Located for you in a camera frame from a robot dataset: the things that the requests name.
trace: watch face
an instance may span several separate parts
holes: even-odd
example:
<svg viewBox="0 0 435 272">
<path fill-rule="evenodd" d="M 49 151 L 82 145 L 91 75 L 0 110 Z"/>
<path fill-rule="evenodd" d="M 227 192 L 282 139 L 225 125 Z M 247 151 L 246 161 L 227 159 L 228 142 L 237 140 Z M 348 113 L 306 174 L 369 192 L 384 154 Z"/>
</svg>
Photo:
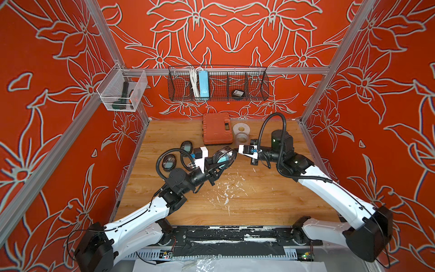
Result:
<svg viewBox="0 0 435 272">
<path fill-rule="evenodd" d="M 175 168 L 176 164 L 177 164 L 177 160 L 176 160 L 175 156 L 172 154 L 169 154 L 163 158 L 162 168 L 166 172 L 170 172 L 172 169 Z"/>
<path fill-rule="evenodd" d="M 233 151 L 231 147 L 226 146 L 218 151 L 213 155 L 213 163 L 220 163 L 224 161 L 228 161 L 233 154 Z"/>
<path fill-rule="evenodd" d="M 181 149 L 184 149 L 185 151 L 187 151 L 189 154 L 192 152 L 193 150 L 193 144 L 191 141 L 184 141 L 181 146 Z"/>
</svg>

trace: black wire basket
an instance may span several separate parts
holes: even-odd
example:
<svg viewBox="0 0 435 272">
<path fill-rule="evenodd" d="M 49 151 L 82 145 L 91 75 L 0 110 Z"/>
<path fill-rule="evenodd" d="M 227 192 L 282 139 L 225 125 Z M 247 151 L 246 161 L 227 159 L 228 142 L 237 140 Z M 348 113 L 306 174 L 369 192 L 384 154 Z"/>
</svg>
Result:
<svg viewBox="0 0 435 272">
<path fill-rule="evenodd" d="M 194 96 L 190 79 L 192 68 L 208 72 L 209 97 Z M 168 69 L 171 101 L 264 101 L 269 97 L 266 67 L 192 65 L 170 66 Z"/>
</svg>

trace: clear plastic basket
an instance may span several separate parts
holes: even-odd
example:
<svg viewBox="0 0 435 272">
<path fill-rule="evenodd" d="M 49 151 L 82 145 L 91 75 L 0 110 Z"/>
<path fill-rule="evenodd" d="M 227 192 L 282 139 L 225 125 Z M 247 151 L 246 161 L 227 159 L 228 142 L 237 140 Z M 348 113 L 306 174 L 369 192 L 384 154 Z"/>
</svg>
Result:
<svg viewBox="0 0 435 272">
<path fill-rule="evenodd" d="M 125 76 L 124 71 L 115 64 L 97 88 L 101 101 L 109 111 L 136 111 L 148 85 L 145 71 L 138 79 Z M 124 82 L 128 82 L 126 92 L 123 91 Z"/>
</svg>

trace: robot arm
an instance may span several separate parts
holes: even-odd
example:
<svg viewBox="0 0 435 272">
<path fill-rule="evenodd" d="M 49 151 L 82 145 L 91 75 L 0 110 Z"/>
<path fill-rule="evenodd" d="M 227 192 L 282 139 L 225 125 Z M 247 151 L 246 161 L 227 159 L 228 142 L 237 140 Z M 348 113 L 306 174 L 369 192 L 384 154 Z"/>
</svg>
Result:
<svg viewBox="0 0 435 272">
<path fill-rule="evenodd" d="M 282 130 L 272 133 L 272 147 L 240 145 L 239 153 L 251 157 L 251 164 L 257 165 L 258 159 L 277 163 L 278 150 L 284 145 L 284 155 L 279 166 L 286 177 L 309 188 L 336 211 L 347 222 L 334 223 L 319 221 L 304 216 L 293 225 L 293 241 L 303 245 L 311 240 L 324 240 L 349 247 L 361 259 L 374 262 L 392 237 L 392 213 L 385 206 L 377 208 L 363 201 L 338 183 L 329 179 L 319 167 L 303 155 L 294 153 L 293 139 Z"/>
<path fill-rule="evenodd" d="M 157 160 L 159 167 L 161 158 L 170 152 L 163 153 Z M 144 246 L 166 243 L 171 238 L 172 227 L 165 217 L 177 211 L 186 201 L 184 194 L 202 186 L 206 181 L 211 185 L 219 179 L 237 156 L 230 148 L 223 148 L 211 158 L 206 147 L 195 148 L 190 157 L 195 168 L 186 173 L 175 168 L 165 177 L 165 184 L 154 194 L 150 203 L 115 222 L 101 226 L 91 225 L 82 237 L 74 258 L 82 272 L 106 272 L 125 256 L 136 252 Z"/>
</svg>

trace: black cable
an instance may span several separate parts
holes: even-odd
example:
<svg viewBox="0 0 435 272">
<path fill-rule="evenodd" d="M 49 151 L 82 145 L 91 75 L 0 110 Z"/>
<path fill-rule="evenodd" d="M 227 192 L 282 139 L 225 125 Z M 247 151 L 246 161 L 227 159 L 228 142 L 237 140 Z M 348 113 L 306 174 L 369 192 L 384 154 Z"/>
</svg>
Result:
<svg viewBox="0 0 435 272">
<path fill-rule="evenodd" d="M 193 157 L 189 154 L 189 152 L 185 151 L 184 149 L 181 149 L 181 148 L 171 148 L 171 149 L 168 149 L 168 150 L 166 150 L 165 152 L 163 152 L 162 155 L 160 155 L 160 157 L 157 159 L 157 163 L 156 163 L 156 171 L 157 171 L 157 174 L 158 174 L 158 175 L 159 175 L 163 180 L 166 180 L 167 177 L 165 177 L 165 176 L 162 174 L 162 172 L 160 171 L 160 162 L 161 162 L 161 160 L 163 159 L 164 156 L 168 155 L 169 153 L 175 152 L 175 151 L 178 151 L 178 152 L 184 153 L 184 154 L 186 155 L 186 157 L 188 157 L 188 158 L 190 159 L 190 161 L 192 162 L 192 165 L 195 164 L 195 160 L 193 159 Z"/>
<path fill-rule="evenodd" d="M 151 262 L 145 261 L 144 259 L 142 259 L 142 258 L 139 256 L 139 253 L 138 253 L 137 251 L 135 251 L 135 252 L 136 252 L 136 255 L 139 257 L 139 259 L 141 259 L 142 261 L 144 261 L 144 262 L 146 262 L 146 263 L 148 263 L 148 264 L 150 264 L 150 265 L 156 265 L 155 263 L 151 263 Z"/>
<path fill-rule="evenodd" d="M 194 191 L 194 194 L 197 194 L 199 192 L 199 189 L 201 189 L 201 187 L 204 185 L 204 183 L 201 183 L 201 185 L 198 187 L 198 189 L 196 191 Z"/>
<path fill-rule="evenodd" d="M 124 226 L 125 224 L 128 224 L 128 223 L 130 223 L 131 221 L 133 221 L 133 220 L 135 220 L 135 219 L 137 219 L 138 217 L 140 217 L 140 216 L 142 216 L 143 214 L 145 214 L 147 211 L 149 211 L 150 210 L 150 208 L 151 208 L 151 204 L 153 203 L 153 200 L 154 200 L 154 197 L 156 197 L 156 195 L 158 195 L 159 193 L 160 193 L 160 191 L 161 191 L 161 188 L 156 192 L 156 193 L 154 193 L 154 195 L 153 195 L 153 197 L 151 198 L 151 202 L 150 202 L 150 205 L 148 206 L 148 208 L 146 209 L 146 211 L 144 211 L 143 213 L 141 213 L 140 215 L 138 215 L 138 216 L 136 216 L 135 218 L 133 218 L 133 219 L 131 219 L 131 220 L 129 220 L 129 221 L 127 221 L 127 222 L 125 222 L 125 223 L 123 223 L 122 225 L 120 225 L 120 226 L 117 226 L 116 228 L 120 228 L 120 227 L 122 227 L 122 226 Z"/>
<path fill-rule="evenodd" d="M 267 165 L 264 164 L 263 160 L 261 159 L 260 154 L 258 154 L 258 158 L 260 159 L 261 163 L 262 163 L 264 166 L 266 166 L 266 167 L 269 168 L 269 169 L 271 168 L 271 167 L 270 167 L 271 162 L 269 161 L 269 158 L 268 158 L 267 156 L 264 156 L 264 158 L 266 159 L 266 162 L 268 163 Z"/>
<path fill-rule="evenodd" d="M 310 256 L 311 262 L 314 262 L 314 249 L 313 249 L 313 240 L 310 240 Z"/>
<path fill-rule="evenodd" d="M 314 180 L 320 180 L 320 181 L 324 181 L 324 182 L 330 182 L 332 180 L 330 180 L 329 178 L 324 178 L 324 177 L 318 177 L 318 176 L 299 176 L 299 175 L 287 175 L 284 174 L 281 170 L 281 165 L 284 166 L 284 163 L 282 162 L 282 157 L 283 157 L 283 153 L 284 153 L 284 143 L 283 143 L 283 139 L 284 139 L 284 134 L 287 130 L 287 121 L 285 120 L 285 116 L 280 113 L 280 112 L 275 112 L 272 113 L 271 115 L 269 115 L 266 120 L 264 121 L 263 125 L 261 126 L 260 129 L 260 134 L 258 135 L 258 146 L 257 149 L 260 149 L 260 145 L 261 145 L 261 137 L 263 136 L 263 130 L 266 127 L 267 122 L 269 122 L 270 119 L 272 119 L 272 117 L 274 116 L 279 116 L 281 117 L 282 120 L 282 132 L 281 132 L 281 143 L 279 144 L 279 154 L 278 154 L 278 162 L 276 163 L 276 170 L 278 171 L 278 173 L 286 178 L 292 178 L 292 179 L 314 179 Z"/>
<path fill-rule="evenodd" d="M 374 219 L 375 223 L 378 225 L 379 229 L 381 230 L 381 234 L 382 234 L 382 243 L 385 245 L 384 249 L 385 249 L 385 254 L 387 255 L 387 259 L 388 259 L 388 267 L 383 265 L 378 259 L 375 259 L 380 265 L 382 265 L 385 269 L 390 269 L 391 268 L 391 262 L 390 262 L 390 256 L 388 255 L 388 249 L 387 249 L 387 244 L 385 243 L 385 236 L 384 236 L 384 231 L 382 230 L 380 224 L 378 223 L 378 221 L 376 220 L 376 218 L 373 217 L 373 215 L 369 212 L 369 210 L 363 206 L 361 203 L 359 203 L 359 201 L 354 198 L 353 195 L 351 195 L 348 191 L 346 191 L 344 188 L 342 188 L 338 183 L 336 182 L 329 182 L 332 183 L 334 185 L 336 185 L 337 187 L 339 187 L 342 191 L 344 191 L 346 194 L 348 194 L 353 200 L 355 200 L 356 203 L 358 203 L 358 205 L 360 205 L 368 214 L 370 214 L 370 217 Z"/>
</svg>

